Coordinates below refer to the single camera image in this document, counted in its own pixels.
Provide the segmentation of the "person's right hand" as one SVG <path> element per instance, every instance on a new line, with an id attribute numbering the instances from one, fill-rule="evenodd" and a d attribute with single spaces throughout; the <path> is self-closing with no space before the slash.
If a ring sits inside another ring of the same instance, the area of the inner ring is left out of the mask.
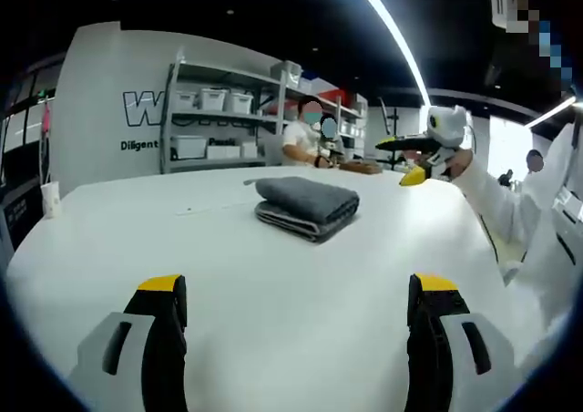
<path id="1" fill-rule="evenodd" d="M 460 149 L 454 156 L 449 158 L 446 164 L 446 170 L 449 172 L 450 178 L 453 180 L 464 173 L 473 160 L 474 153 L 470 149 Z"/>

